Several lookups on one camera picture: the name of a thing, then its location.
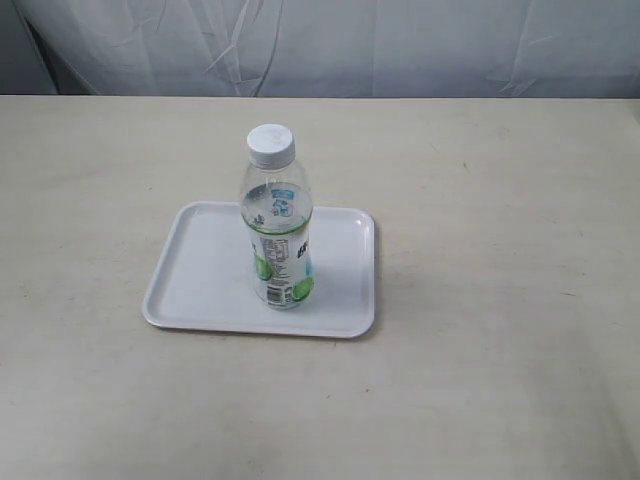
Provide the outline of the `white rectangular plastic tray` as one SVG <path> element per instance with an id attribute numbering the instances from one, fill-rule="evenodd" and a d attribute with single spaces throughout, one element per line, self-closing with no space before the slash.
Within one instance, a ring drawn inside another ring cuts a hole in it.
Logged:
<path id="1" fill-rule="evenodd" d="M 236 203 L 199 201 L 176 216 L 142 302 L 159 328 L 348 339 L 376 309 L 375 224 L 352 208 L 317 207 L 310 223 L 315 288 L 289 310 L 255 294 L 249 236 Z"/>

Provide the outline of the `white wrinkled backdrop cloth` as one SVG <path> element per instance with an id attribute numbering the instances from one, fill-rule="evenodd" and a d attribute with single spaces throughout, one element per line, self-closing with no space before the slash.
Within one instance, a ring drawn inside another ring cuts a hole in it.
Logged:
<path id="1" fill-rule="evenodd" d="M 5 1 L 9 93 L 639 94 L 635 1 Z"/>

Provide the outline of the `clear plastic bottle white cap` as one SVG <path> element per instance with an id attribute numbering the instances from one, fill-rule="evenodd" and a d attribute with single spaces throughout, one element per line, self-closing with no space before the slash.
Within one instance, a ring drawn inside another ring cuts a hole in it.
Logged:
<path id="1" fill-rule="evenodd" d="M 253 251 L 255 291 L 272 308 L 293 308 L 314 288 L 308 176 L 296 159 L 295 137 L 288 127 L 259 125 L 248 133 L 246 145 L 249 163 L 240 209 Z"/>

